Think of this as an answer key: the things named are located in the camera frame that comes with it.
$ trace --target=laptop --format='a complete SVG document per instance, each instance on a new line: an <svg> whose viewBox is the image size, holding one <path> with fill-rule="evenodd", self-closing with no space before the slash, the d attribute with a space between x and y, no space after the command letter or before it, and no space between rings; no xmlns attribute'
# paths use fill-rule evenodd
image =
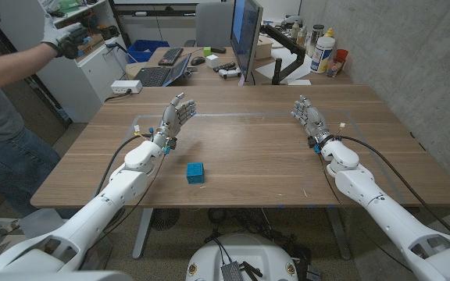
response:
<svg viewBox="0 0 450 281"><path fill-rule="evenodd" d="M184 75L191 55L187 55L181 62L169 67L142 68L134 80L140 80L144 87L166 87Z"/></svg>

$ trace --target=office chair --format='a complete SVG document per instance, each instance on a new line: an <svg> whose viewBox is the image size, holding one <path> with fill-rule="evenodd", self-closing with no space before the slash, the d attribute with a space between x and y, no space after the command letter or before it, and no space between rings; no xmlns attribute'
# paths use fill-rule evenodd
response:
<svg viewBox="0 0 450 281"><path fill-rule="evenodd" d="M234 2L200 3L195 7L195 38L184 47L230 47Z"/></svg>

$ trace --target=concrete wall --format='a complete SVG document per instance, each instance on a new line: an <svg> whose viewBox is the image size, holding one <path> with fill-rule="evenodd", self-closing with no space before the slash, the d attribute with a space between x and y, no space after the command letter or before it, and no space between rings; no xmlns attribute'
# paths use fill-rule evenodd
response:
<svg viewBox="0 0 450 281"><path fill-rule="evenodd" d="M300 16L333 27L353 82L370 85L450 175L450 0L303 0Z"/></svg>

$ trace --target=keyboard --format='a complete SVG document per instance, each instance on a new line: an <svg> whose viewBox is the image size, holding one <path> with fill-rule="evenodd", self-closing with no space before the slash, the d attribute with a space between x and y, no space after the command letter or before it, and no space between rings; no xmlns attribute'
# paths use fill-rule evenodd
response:
<svg viewBox="0 0 450 281"><path fill-rule="evenodd" d="M184 49L181 47L172 47L170 48L166 54L162 57L162 59L159 61L160 66L172 66L177 62L177 59L180 57L181 52L183 52Z"/></svg>
<svg viewBox="0 0 450 281"><path fill-rule="evenodd" d="M150 74L141 82L141 84L144 87L160 87L163 85L170 70L171 68L164 67L150 69Z"/></svg>

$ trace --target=white robotic arm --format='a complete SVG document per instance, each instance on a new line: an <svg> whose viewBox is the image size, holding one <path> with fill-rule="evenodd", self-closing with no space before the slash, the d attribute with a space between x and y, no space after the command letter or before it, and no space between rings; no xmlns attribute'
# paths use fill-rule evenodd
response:
<svg viewBox="0 0 450 281"><path fill-rule="evenodd" d="M426 227L386 195L359 156L330 133L307 98L300 98L292 114L309 134L310 147L330 161L327 171L339 191L369 212L419 280L450 280L450 235Z"/></svg>
<svg viewBox="0 0 450 281"><path fill-rule="evenodd" d="M128 201L141 196L153 172L152 159L176 146L175 136L195 114L194 101L178 105L179 94L166 107L156 133L128 152L109 184L76 215L58 229L25 240L0 255L0 272L70 272L80 267L86 251L95 243L110 219Z"/></svg>

